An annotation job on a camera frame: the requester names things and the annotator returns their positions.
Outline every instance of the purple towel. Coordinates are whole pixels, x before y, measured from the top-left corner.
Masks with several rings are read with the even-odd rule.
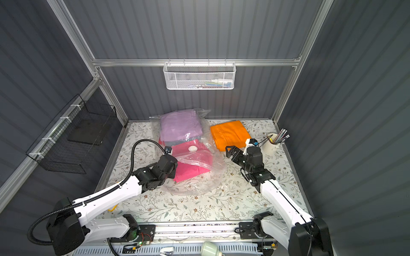
[[[189,141],[202,135],[202,126],[195,110],[179,110],[161,116],[162,141]]]

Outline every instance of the gray corrugated wall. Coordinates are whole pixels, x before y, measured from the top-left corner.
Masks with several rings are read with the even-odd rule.
[[[66,1],[97,59],[297,58],[320,3]],[[170,91],[161,68],[102,70],[130,119],[192,107],[211,109],[208,118],[270,118],[291,68],[238,68],[232,91]]]
[[[69,0],[97,59],[291,59],[320,0]]]
[[[91,102],[107,104],[103,93],[97,89]],[[64,197],[70,200],[94,193],[105,165],[118,139],[122,125],[118,119],[108,131],[97,154],[91,171],[87,174],[49,172],[37,167],[10,203],[0,213],[0,255],[55,255],[52,246],[30,243],[26,233],[37,218],[51,212],[57,201]],[[45,229],[47,221],[39,224],[34,232],[41,240],[50,240]]]
[[[410,249],[410,2],[336,1],[279,119],[338,255]]]
[[[45,0],[0,1],[0,185],[92,76]]]
[[[160,67],[103,67],[130,119],[177,109],[210,109],[207,118],[272,117],[292,67],[238,67],[233,90],[168,90]]]
[[[45,0],[0,1],[0,185],[61,108],[81,93],[92,76]],[[97,90],[90,100],[107,103]],[[121,130],[115,127],[87,175],[47,172],[38,167],[0,213],[0,255],[54,255],[31,244],[30,224],[63,197],[94,191]],[[45,224],[35,231],[48,240]]]

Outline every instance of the white wire basket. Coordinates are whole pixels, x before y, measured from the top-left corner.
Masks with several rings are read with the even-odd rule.
[[[169,90],[232,90],[235,84],[235,62],[203,66],[166,62],[164,76]]]

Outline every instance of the table surface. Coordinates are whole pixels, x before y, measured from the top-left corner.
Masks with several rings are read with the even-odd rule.
[[[210,125],[223,122],[225,121],[209,121]],[[242,120],[241,122],[251,137],[258,141],[266,137],[263,133],[276,133],[271,120]],[[125,178],[130,168],[131,148],[142,138],[152,138],[150,123],[132,123],[107,186]],[[142,143],[136,147],[134,170],[154,161],[153,145]],[[112,212],[105,211],[98,218],[114,218],[128,213],[132,214],[137,222],[250,220],[257,213],[270,211],[276,218],[281,219],[272,204],[245,181],[239,172],[240,167],[225,156],[224,161],[227,170],[221,184],[204,195],[173,195],[162,188],[157,188],[122,201]],[[301,191],[282,146],[274,155],[264,155],[264,162],[265,168],[273,173],[286,193],[306,211]]]

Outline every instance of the white cable clip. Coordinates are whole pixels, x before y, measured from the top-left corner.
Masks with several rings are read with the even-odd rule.
[[[70,106],[77,106],[81,110],[81,105],[73,104],[73,105],[70,105]]]
[[[42,140],[50,140],[53,144],[55,144],[55,141],[54,141],[51,137],[48,137],[48,138],[42,138]]]
[[[44,158],[43,153],[39,152],[39,153],[28,153],[29,155],[35,155],[35,156],[39,156],[41,158]]]
[[[71,123],[71,119],[69,116],[60,117],[60,119],[67,119]]]

